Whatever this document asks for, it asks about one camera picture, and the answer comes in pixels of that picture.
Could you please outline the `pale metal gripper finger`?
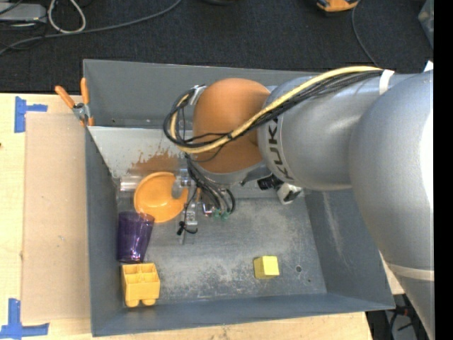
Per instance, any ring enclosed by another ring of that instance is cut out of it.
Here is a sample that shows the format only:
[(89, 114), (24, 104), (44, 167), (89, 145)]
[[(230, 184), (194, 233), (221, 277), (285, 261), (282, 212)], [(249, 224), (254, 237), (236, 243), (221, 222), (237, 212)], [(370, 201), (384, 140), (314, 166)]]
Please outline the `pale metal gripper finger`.
[(185, 209), (181, 222), (181, 244), (194, 244), (198, 231), (198, 221), (193, 208)]
[(190, 176), (187, 169), (179, 169), (175, 174), (175, 181), (173, 183), (173, 196), (175, 198), (181, 197), (184, 189), (190, 190)]

